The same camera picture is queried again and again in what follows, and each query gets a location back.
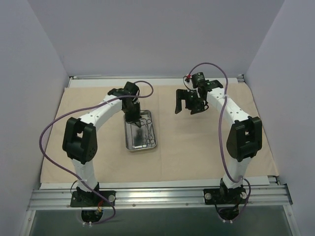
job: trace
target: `cable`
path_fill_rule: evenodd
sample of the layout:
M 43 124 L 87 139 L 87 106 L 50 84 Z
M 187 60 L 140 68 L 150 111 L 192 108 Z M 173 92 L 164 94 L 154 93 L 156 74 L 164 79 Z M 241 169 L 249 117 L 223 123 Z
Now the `cable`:
M 248 195 L 245 199 L 245 203 L 244 203 L 244 206 L 243 208 L 241 209 L 240 213 L 233 219 L 233 220 L 236 220 L 244 211 L 247 203 L 248 203 L 248 200 L 250 198 L 250 195 L 251 195 L 251 192 L 252 192 L 252 189 L 251 189 L 251 185 L 250 185 L 250 182 L 243 178 L 243 176 L 240 176 L 237 180 L 234 180 L 232 178 L 232 176 L 230 175 L 228 169 L 227 169 L 227 165 L 226 165 L 226 161 L 225 161 L 225 156 L 224 156 L 224 151 L 223 151 L 223 141 L 222 141 L 222 119 L 223 119 L 223 113 L 224 113 L 224 110 L 225 110 L 225 107 L 226 107 L 226 104 L 227 104 L 227 97 L 226 97 L 226 93 L 227 93 L 227 86 L 228 86 L 228 78 L 227 78 L 227 75 L 226 73 L 221 69 L 221 67 L 219 67 L 218 65 L 216 64 L 213 64 L 213 63 L 210 63 L 210 62 L 202 62 L 196 66 L 194 66 L 191 71 L 188 73 L 187 75 L 187 78 L 191 78 L 191 73 L 193 72 L 194 69 L 196 69 L 198 66 L 200 65 L 212 65 L 214 67 L 216 67 L 217 69 L 219 69 L 222 74 L 224 75 L 225 77 L 225 81 L 226 81 L 226 84 L 225 84 L 225 87 L 224 87 L 224 104 L 222 106 L 222 109 L 221 109 L 221 112 L 220 112 L 220 117 L 219 117 L 219 145 L 220 145 L 220 153 L 221 153 L 221 159 L 222 159 L 222 163 L 223 163 L 223 167 L 224 167 L 224 170 L 226 172 L 226 175 L 228 176 L 228 178 L 233 182 L 233 183 L 238 183 L 239 181 L 241 181 L 242 179 L 244 181 L 247 182 L 248 184 L 248 187 L 249 187 L 249 191 L 248 191 Z
M 123 96 L 119 96 L 119 97 L 112 98 L 112 99 L 110 99 L 110 100 L 108 100 L 108 101 L 106 101 L 106 102 L 100 103 L 100 104 L 95 105 L 95 106 L 86 107 L 86 108 L 81 108 L 81 109 L 77 109 L 77 110 L 68 112 L 68 113 L 63 114 L 62 116 L 56 118 L 56 119 L 53 120 L 51 123 L 49 123 L 49 124 L 44 128 L 44 130 L 41 132 L 41 134 L 40 134 L 40 136 L 39 136 L 39 149 L 40 149 L 41 153 L 44 155 L 44 157 L 45 157 L 48 161 L 50 161 L 51 163 L 53 163 L 55 166 L 59 167 L 60 169 L 62 169 L 62 170 L 64 170 L 64 171 L 66 171 L 66 172 L 72 174 L 73 176 L 75 176 L 75 177 L 78 179 L 78 181 L 81 181 L 82 184 L 83 184 L 87 189 L 89 189 L 91 192 L 95 193 L 95 194 L 96 194 L 97 196 L 99 196 L 101 199 L 103 199 L 104 201 L 106 201 L 106 202 L 111 206 L 111 208 L 113 209 L 113 214 L 112 214 L 110 217 L 108 217 L 108 218 L 106 218 L 106 219 L 104 219 L 104 220 L 100 220 L 100 221 L 98 221 L 98 222 L 94 222 L 94 223 L 92 223 L 92 224 L 104 223 L 104 222 L 106 222 L 106 221 L 112 219 L 112 218 L 116 215 L 116 209 L 115 209 L 115 207 L 114 207 L 114 206 L 112 205 L 112 203 L 111 203 L 110 201 L 108 201 L 104 196 L 102 196 L 101 194 L 99 194 L 98 192 L 96 192 L 95 190 L 93 190 L 92 188 L 90 188 L 90 187 L 81 179 L 81 177 L 79 177 L 76 173 L 72 172 L 71 170 L 67 169 L 66 167 L 63 167 L 62 165 L 58 164 L 58 163 L 55 162 L 53 159 L 51 159 L 51 158 L 46 154 L 46 152 L 45 152 L 45 150 L 44 150 L 44 147 L 43 147 L 43 144 L 42 144 L 43 137 L 44 137 L 44 134 L 46 133 L 46 131 L 47 131 L 51 126 L 53 126 L 54 123 L 56 123 L 57 121 L 61 120 L 62 118 L 66 117 L 66 116 L 68 116 L 68 115 L 71 115 L 71 114 L 73 114 L 73 113 L 77 113 L 77 112 L 81 112 L 81 111 L 86 111 L 86 110 L 91 110 L 91 109 L 96 109 L 96 108 L 99 108 L 99 107 L 101 107 L 101 106 L 104 106 L 104 105 L 107 104 L 107 103 L 113 102 L 113 101 L 115 101 L 115 100 L 117 100 L 117 99 L 121 99 L 121 98 L 130 98 L 130 97 L 147 98 L 147 97 L 150 97 L 150 96 L 153 94 L 154 89 L 153 89 L 153 86 L 152 86 L 150 83 L 148 83 L 148 82 L 146 82 L 146 81 L 142 81 L 142 80 L 135 82 L 135 84 L 136 84 L 136 83 L 146 83 L 146 84 L 148 84 L 148 85 L 151 87 L 151 90 L 152 90 L 151 93 L 150 93 L 149 95 L 145 95 L 145 96 L 123 95 Z
M 71 185 L 71 187 L 70 187 L 70 193 L 71 193 L 71 195 L 72 195 L 72 192 L 71 192 L 71 191 L 72 191 L 72 188 L 73 188 L 74 184 L 75 184 L 77 181 L 78 181 L 78 180 L 76 180 L 75 182 L 73 182 L 72 185 Z

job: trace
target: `black clamp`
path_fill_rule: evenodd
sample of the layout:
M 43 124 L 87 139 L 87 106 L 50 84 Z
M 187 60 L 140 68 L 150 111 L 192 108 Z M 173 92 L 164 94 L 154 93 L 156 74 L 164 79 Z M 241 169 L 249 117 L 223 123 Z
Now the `black clamp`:
M 223 88 L 218 80 L 206 80 L 202 72 L 193 74 L 191 82 L 192 87 L 197 90 L 176 90 L 175 114 L 182 111 L 182 100 L 185 100 L 185 108 L 191 111 L 191 115 L 204 112 L 209 108 L 207 102 L 208 92 L 215 88 Z

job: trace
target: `gray floor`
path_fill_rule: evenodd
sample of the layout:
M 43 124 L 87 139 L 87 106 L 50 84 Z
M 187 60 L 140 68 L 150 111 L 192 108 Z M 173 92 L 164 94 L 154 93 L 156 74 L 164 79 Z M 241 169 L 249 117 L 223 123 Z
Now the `gray floor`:
M 92 228 L 83 227 L 78 215 L 72 210 L 37 211 L 31 236 L 292 235 L 282 206 L 248 207 L 233 224 L 222 223 L 214 208 L 118 210 L 113 220 Z

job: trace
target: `metal extrusion frame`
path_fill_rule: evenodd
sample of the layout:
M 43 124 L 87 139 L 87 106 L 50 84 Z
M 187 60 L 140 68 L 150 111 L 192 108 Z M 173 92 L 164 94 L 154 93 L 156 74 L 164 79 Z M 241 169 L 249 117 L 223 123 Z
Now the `metal extrusion frame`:
M 204 204 L 203 189 L 205 188 L 218 188 L 218 186 L 101 188 L 101 190 L 116 191 L 116 209 L 214 207 Z M 29 210 L 77 210 L 78 208 L 69 206 L 70 198 L 69 189 L 34 190 Z M 278 185 L 275 179 L 270 185 L 252 186 L 249 206 L 285 206 L 290 205 L 289 199 L 287 186 Z M 83 207 L 80 209 L 88 210 L 96 209 L 96 207 Z
M 20 236 L 29 236 L 31 233 L 34 217 L 35 217 L 35 210 L 27 210 L 24 223 L 22 225 Z

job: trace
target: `beige cloth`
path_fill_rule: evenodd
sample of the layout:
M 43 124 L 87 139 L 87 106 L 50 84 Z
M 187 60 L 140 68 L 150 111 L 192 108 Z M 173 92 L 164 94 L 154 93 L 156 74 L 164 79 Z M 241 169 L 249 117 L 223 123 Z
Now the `beige cloth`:
M 57 116 L 66 112 L 98 104 L 111 87 L 66 88 Z M 148 86 L 141 94 L 150 93 Z M 221 178 L 224 169 L 218 142 L 219 112 L 210 106 L 206 112 L 190 115 L 184 109 L 175 114 L 175 91 L 178 86 L 155 86 L 154 94 L 140 99 L 141 109 L 152 112 L 157 135 L 157 147 L 142 152 L 126 149 L 123 112 L 115 114 L 98 131 L 98 151 L 93 159 L 99 182 L 148 182 Z M 230 84 L 228 95 L 248 114 L 258 115 L 253 97 L 246 84 Z M 79 117 L 86 112 L 74 114 Z M 73 165 L 62 150 L 65 123 L 57 122 L 51 131 L 47 154 L 59 164 L 74 171 Z M 229 130 L 222 125 L 223 143 Z M 262 150 L 251 161 L 246 176 L 278 176 L 265 133 Z M 230 157 L 225 149 L 227 162 Z M 44 160 L 41 182 L 73 182 L 75 177 Z

